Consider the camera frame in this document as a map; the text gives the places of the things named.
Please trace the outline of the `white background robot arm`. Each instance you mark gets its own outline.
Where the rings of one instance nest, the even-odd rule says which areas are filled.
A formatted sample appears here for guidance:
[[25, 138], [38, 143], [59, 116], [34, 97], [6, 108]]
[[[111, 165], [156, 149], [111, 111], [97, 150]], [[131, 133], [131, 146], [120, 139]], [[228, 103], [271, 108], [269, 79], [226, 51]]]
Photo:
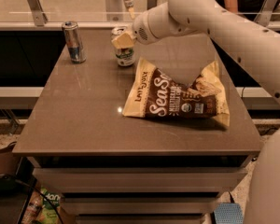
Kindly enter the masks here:
[[111, 39], [116, 49], [129, 48], [135, 42], [151, 44], [161, 40], [168, 15], [166, 3], [152, 7], [138, 16], [134, 14], [134, 0], [105, 0], [105, 9], [109, 21], [121, 21], [123, 11], [132, 19], [132, 23], [125, 27], [122, 34]]

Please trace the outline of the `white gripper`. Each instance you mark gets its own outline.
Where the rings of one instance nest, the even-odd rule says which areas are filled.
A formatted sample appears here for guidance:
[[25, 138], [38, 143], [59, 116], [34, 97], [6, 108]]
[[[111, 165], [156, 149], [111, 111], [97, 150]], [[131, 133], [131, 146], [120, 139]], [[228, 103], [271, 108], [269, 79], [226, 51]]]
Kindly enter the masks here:
[[131, 48], [137, 40], [151, 44], [163, 38], [163, 9], [154, 7], [136, 17], [131, 31], [113, 31], [111, 42], [116, 49]]

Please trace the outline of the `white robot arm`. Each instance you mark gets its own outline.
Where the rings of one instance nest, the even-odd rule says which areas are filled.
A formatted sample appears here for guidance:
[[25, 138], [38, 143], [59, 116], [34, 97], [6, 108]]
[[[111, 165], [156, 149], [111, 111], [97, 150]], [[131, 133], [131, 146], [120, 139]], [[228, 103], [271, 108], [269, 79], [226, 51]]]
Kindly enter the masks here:
[[[204, 32], [280, 104], [280, 34], [229, 12], [216, 0], [168, 0], [138, 15], [132, 31], [142, 44]], [[244, 224], [280, 224], [280, 128], [257, 159]]]

